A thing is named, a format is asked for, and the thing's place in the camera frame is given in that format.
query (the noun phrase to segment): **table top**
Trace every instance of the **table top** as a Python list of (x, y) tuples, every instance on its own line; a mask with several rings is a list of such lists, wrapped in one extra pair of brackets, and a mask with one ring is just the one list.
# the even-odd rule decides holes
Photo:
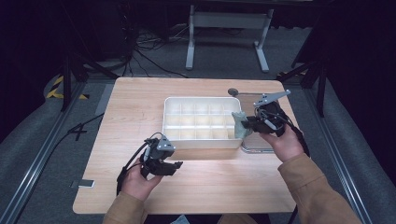
[[(122, 166), (146, 138), (162, 130), (167, 97), (224, 97), (230, 96), (230, 88), (251, 93), (284, 90), (280, 82), (272, 80), (118, 78), (83, 176), (95, 184), (78, 190), (74, 211), (107, 211), (116, 197)], [(297, 125), (288, 97), (280, 98), (279, 103)], [(247, 154), (240, 148), (180, 149), (166, 161), (184, 163), (151, 192), (145, 201), (150, 214), (275, 213), (291, 212), (295, 206), (277, 170), (281, 161), (273, 153)]]

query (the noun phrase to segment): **human hand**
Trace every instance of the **human hand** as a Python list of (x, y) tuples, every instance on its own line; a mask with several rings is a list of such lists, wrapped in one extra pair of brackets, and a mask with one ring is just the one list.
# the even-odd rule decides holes
[(140, 161), (136, 160), (133, 167), (126, 174), (121, 191), (143, 202), (149, 197), (151, 191), (161, 182), (163, 176), (155, 175), (150, 180), (147, 180), (140, 174), (142, 165), (139, 163)]
[(260, 136), (273, 147), (276, 156), (282, 162), (304, 153), (297, 135), (289, 125), (285, 124), (285, 132), (280, 137), (269, 133), (260, 133)]

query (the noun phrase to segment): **metal rail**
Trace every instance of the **metal rail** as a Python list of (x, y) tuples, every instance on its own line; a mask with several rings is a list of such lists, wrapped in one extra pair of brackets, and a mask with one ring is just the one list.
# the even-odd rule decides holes
[(38, 179), (44, 171), (47, 161), (50, 159), (50, 156), (55, 149), (54, 145), (56, 144), (55, 141), (59, 136), (59, 132), (62, 129), (68, 114), (72, 110), (73, 105), (78, 100), (78, 97), (82, 94), (84, 87), (85, 83), (76, 83), (70, 105), (66, 108), (64, 112), (61, 112), (58, 118), (55, 120), (55, 123), (49, 132), (49, 135), (47, 136), (42, 147), (35, 156), (35, 160), (33, 161), (30, 168), (27, 170), (22, 182), (20, 183), (20, 186), (18, 187), (17, 191), (9, 202), (5, 212), (1, 216), (1, 224), (16, 223), (18, 221), (18, 218), (21, 216), (23, 208), (28, 203), (29, 198), (35, 189), (35, 185), (37, 184)]
[(305, 97), (308, 100), (308, 104), (310, 108), (314, 111), (314, 117), (318, 122), (320, 129), (323, 132), (323, 135), (326, 139), (326, 142), (330, 148), (330, 157), (332, 159), (332, 163), (335, 167), (335, 170), (341, 180), (341, 183), (346, 192), (346, 196), (350, 202), (352, 209), (355, 211), (357, 216), (361, 219), (363, 224), (365, 223), (373, 223), (370, 219), (370, 216), (364, 206), (363, 201), (361, 200), (361, 196), (358, 193), (358, 190), (355, 187), (355, 182), (353, 181), (346, 164), (338, 150), (337, 145), (335, 144), (332, 133), (330, 132), (325, 118), (321, 118), (316, 108), (316, 99), (312, 89), (304, 89)]

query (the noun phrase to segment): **tan sleeve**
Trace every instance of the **tan sleeve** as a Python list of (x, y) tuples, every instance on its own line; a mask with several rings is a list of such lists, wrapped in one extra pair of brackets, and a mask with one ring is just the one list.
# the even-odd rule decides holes
[(103, 223), (143, 223), (146, 217), (143, 202), (121, 191), (108, 209)]
[(297, 203), (302, 223), (361, 223), (347, 201), (327, 182), (326, 176), (305, 154), (278, 168)]

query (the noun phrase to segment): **white plastic container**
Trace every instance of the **white plastic container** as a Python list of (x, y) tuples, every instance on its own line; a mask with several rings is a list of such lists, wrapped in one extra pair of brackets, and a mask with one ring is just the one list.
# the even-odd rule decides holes
[(163, 134), (176, 149), (239, 148), (232, 112), (241, 105), (234, 97), (169, 97), (163, 110)]

